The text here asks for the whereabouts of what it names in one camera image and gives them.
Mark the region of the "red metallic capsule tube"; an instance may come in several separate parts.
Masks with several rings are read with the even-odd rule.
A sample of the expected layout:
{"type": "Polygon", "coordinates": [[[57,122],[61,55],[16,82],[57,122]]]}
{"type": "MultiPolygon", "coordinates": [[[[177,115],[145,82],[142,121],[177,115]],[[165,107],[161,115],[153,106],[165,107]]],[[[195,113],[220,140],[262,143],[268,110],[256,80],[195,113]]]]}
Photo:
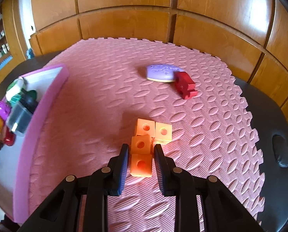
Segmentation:
{"type": "Polygon", "coordinates": [[[15,143],[16,135],[6,127],[4,132],[3,143],[7,146],[13,146],[15,143]]]}

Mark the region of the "black-lid clear jar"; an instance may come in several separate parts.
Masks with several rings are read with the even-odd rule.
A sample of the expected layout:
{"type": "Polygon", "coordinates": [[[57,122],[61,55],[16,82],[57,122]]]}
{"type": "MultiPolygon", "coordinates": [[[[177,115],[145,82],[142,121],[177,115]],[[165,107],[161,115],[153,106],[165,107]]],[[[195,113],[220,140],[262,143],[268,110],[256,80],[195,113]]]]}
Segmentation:
{"type": "Polygon", "coordinates": [[[24,136],[37,106],[36,100],[28,95],[23,95],[11,109],[6,120],[9,130],[17,136],[24,136]]]}

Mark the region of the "orange cube chain toy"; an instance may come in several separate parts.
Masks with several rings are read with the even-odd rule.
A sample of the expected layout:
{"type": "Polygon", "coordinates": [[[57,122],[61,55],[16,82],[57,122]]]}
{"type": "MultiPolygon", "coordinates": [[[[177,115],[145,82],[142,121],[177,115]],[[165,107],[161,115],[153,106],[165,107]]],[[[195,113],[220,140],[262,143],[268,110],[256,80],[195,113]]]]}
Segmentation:
{"type": "Polygon", "coordinates": [[[172,141],[172,125],[147,119],[137,119],[131,138],[130,174],[133,177],[152,177],[152,159],[155,145],[172,141]]]}

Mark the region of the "magenta perforated silicone cap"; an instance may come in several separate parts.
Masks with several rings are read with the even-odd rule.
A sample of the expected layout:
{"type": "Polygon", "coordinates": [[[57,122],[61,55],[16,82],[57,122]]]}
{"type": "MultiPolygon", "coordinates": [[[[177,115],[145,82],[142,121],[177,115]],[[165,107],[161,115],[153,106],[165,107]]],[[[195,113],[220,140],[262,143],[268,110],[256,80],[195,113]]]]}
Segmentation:
{"type": "Polygon", "coordinates": [[[0,101],[0,117],[6,121],[11,112],[11,106],[8,102],[0,101]]]}

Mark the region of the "teal plastic spool toy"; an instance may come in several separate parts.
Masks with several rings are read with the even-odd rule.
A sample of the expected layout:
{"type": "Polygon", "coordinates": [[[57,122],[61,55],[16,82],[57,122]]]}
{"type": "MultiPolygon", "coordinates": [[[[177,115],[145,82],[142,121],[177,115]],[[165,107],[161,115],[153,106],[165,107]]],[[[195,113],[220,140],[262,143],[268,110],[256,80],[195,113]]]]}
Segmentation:
{"type": "Polygon", "coordinates": [[[23,95],[28,95],[32,97],[34,100],[37,99],[37,91],[35,90],[25,91],[24,90],[12,96],[11,100],[9,101],[10,106],[13,107],[21,99],[23,95]]]}

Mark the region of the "red block toy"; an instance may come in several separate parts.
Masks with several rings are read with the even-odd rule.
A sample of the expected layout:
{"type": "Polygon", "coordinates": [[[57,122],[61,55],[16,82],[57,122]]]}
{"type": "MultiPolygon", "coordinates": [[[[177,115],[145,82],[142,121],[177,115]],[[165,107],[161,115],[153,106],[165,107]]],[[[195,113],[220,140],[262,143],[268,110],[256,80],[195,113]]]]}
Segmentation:
{"type": "Polygon", "coordinates": [[[174,73],[174,85],[181,98],[188,100],[197,95],[195,82],[186,72],[174,73]]]}

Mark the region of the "white green plastic device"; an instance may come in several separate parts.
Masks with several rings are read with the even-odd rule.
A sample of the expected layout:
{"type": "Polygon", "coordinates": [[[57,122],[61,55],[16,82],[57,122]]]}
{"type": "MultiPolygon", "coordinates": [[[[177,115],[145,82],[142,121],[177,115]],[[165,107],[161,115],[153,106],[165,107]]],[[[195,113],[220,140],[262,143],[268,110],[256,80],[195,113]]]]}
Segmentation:
{"type": "Polygon", "coordinates": [[[26,88],[26,83],[23,77],[16,78],[6,89],[5,98],[8,102],[12,100],[12,97],[19,94],[26,88]]]}

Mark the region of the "lilac egg-shaped case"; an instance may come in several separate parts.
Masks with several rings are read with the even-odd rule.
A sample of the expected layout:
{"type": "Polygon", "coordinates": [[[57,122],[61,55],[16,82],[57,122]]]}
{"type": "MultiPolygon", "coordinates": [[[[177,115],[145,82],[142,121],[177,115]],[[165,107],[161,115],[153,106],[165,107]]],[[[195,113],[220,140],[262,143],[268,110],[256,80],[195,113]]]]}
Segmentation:
{"type": "Polygon", "coordinates": [[[174,82],[175,73],[184,70],[172,64],[151,64],[146,67],[146,78],[156,82],[174,82]]]}

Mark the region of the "pink white tray box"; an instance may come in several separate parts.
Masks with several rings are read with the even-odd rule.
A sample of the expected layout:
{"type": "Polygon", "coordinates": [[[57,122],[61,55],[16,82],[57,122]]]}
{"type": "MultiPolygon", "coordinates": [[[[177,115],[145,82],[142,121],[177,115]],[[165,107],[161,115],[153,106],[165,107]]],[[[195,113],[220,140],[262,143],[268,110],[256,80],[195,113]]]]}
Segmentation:
{"type": "Polygon", "coordinates": [[[30,172],[39,136],[51,106],[69,77],[64,64],[45,67],[22,78],[26,89],[37,92],[35,112],[28,118],[24,132],[16,135],[12,146],[0,151],[0,207],[17,223],[24,223],[29,217],[28,197],[30,172]]]}

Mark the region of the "blue foam mat piece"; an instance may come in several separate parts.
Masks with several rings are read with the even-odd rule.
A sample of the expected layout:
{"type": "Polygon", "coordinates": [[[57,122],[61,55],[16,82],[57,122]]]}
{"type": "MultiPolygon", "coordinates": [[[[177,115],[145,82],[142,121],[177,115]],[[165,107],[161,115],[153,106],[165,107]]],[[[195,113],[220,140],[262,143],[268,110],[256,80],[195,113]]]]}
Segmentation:
{"type": "Polygon", "coordinates": [[[5,67],[11,60],[13,59],[12,56],[6,57],[3,61],[0,62],[0,71],[3,67],[5,67]]]}

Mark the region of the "wooden door with shelves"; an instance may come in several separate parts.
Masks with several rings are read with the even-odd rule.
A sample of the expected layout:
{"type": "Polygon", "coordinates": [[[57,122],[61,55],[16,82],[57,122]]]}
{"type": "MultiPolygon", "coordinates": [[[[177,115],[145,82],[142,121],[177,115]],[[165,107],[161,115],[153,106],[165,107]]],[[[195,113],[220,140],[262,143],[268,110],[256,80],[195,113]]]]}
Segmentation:
{"type": "Polygon", "coordinates": [[[3,0],[0,2],[0,62],[8,56],[12,56],[13,59],[1,69],[0,83],[15,67],[26,60],[26,51],[19,0],[3,0]]]}

